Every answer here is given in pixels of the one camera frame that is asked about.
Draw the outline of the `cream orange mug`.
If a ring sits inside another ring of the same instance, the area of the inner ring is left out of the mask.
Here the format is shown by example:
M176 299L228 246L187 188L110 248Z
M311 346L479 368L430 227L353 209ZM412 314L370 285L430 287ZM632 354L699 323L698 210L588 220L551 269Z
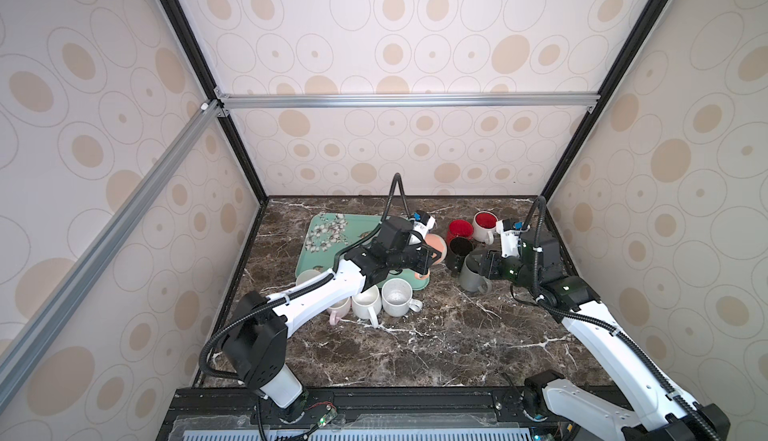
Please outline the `cream orange mug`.
M416 235L412 235L411 238L412 238L411 241L414 241L414 242L415 241L419 241L418 236L416 236ZM440 237L439 235L436 235L436 234L433 234L433 233L429 233L429 234L425 235L423 238L424 238L423 241L428 246L430 246L430 248L433 251L436 251L438 253L438 255L439 255L439 256L437 256L437 258L432 260L432 265L442 263L444 261L445 257L446 257L446 252L447 252L447 244L446 244L445 240L442 237ZM425 250L425 249L421 249L421 250L418 251L418 253L417 253L418 256L417 257L419 259L419 262L417 263L417 265L419 267L423 267L424 266L424 263L426 262L424 260L427 259L427 255L430 254L430 253L431 253L431 251ZM430 272L429 272L429 270L427 270L426 274L422 274L422 273L414 270L414 277L416 279L418 279L418 280L426 280L426 279L428 279L430 277Z

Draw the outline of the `light grey mug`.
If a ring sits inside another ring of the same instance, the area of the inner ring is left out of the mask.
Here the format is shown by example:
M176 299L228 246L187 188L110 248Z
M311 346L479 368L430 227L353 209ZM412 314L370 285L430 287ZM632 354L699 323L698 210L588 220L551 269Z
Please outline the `light grey mug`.
M295 286L300 287L307 283L314 284L322 280L324 276L325 276L325 272L321 272L316 269L305 270L297 276L295 281Z

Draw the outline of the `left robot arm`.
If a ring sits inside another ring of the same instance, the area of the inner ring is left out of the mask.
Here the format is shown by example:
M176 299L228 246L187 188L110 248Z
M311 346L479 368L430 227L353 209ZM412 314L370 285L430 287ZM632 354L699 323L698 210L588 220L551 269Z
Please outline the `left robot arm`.
M244 296L234 319L203 345L200 371L240 381L281 409L301 404L305 389L286 366L288 339L333 304L376 286L390 273L410 270L425 275L440 257L425 240L435 219L423 211L390 215L395 192L407 202L399 173L392 178L378 224L367 236L337 251L329 269L267 297L257 292Z

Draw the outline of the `white mug back row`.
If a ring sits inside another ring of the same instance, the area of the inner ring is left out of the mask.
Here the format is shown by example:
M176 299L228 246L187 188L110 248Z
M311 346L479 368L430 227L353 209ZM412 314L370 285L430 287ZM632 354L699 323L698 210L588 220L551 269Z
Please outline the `white mug back row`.
M498 218L491 212L477 212L472 221L472 237L478 243L491 245L494 242Z

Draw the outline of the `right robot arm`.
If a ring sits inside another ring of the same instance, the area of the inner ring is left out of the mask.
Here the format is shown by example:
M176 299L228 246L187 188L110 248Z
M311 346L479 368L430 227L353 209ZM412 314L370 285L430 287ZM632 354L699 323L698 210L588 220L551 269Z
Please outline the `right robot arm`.
M565 418L602 440L724 440L731 423L716 405L703 405L673 381L623 330L596 291L564 267L558 240L543 228L547 200L539 196L522 221L497 219L488 241L500 247L480 261L489 280L525 289L599 362L629 402L622 408L555 370L527 378L524 414L534 422Z

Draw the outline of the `white round mug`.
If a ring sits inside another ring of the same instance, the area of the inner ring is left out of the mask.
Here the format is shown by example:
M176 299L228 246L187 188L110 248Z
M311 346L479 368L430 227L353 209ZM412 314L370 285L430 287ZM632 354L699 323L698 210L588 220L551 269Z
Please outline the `white round mug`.
M361 320L368 320L378 329L380 326L379 314L382 310L382 299L379 288L372 286L369 289L351 298L352 311Z

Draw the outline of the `red mug black handle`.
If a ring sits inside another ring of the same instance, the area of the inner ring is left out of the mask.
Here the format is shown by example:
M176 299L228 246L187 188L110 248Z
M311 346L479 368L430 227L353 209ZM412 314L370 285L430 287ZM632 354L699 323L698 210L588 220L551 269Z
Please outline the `red mug black handle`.
M447 244L450 244L455 238L472 240L473 233L474 226L470 222L463 219L456 219L448 224L445 240Z

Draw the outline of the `pink mug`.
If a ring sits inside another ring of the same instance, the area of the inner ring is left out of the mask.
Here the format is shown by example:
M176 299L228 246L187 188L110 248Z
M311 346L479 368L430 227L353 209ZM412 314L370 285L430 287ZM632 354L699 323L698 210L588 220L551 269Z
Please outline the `pink mug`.
M336 326L350 311L351 311L351 298L347 297L343 300L331 305L327 312L329 314L329 324Z

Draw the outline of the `dark grey mug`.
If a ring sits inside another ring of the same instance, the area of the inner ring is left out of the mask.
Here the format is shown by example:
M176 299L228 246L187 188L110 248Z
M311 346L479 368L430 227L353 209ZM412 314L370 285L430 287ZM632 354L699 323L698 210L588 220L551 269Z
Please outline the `dark grey mug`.
M473 294L487 294L491 290L492 282L486 277L488 269L483 266L485 261L485 252L469 254L465 257L459 274L459 285L464 291Z

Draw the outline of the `cream speckled mug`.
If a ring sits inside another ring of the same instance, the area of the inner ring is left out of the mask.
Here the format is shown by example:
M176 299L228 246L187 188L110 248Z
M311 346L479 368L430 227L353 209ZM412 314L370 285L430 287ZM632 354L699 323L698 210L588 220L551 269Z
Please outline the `cream speckled mug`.
M381 288L381 297L384 311L392 317L403 317L423 308L423 303L413 297L412 286L401 278L387 280Z

